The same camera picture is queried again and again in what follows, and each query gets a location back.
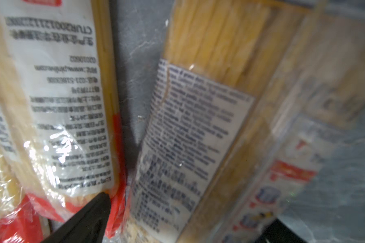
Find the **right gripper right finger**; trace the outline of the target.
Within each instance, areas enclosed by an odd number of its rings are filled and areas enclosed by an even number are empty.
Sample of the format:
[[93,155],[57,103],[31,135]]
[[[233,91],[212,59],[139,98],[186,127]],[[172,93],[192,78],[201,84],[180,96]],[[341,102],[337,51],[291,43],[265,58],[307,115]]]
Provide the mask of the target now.
[[275,220],[265,229],[255,243],[306,243],[280,220]]

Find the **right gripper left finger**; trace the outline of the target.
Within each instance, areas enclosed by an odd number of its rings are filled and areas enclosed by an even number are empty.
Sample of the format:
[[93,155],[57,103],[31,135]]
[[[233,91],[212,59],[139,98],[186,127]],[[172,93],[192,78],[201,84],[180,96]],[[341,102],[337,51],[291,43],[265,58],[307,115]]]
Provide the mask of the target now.
[[108,194],[104,192],[99,193],[43,242],[101,243],[110,211],[111,201]]

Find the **blue white label spaghetti bag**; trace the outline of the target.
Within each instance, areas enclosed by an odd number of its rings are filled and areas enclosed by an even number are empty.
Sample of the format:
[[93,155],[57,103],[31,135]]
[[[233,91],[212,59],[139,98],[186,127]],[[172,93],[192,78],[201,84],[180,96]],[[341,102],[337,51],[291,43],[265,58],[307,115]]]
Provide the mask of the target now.
[[176,1],[123,243],[252,243],[365,110],[365,1]]

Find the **red white label spaghetti bag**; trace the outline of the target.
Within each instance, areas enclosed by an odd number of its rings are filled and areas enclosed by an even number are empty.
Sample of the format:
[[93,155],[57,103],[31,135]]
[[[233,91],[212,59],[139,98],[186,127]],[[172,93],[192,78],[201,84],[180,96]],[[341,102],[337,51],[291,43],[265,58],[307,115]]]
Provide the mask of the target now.
[[35,210],[66,222],[104,192],[113,238],[126,179],[108,1],[0,1],[0,114]]

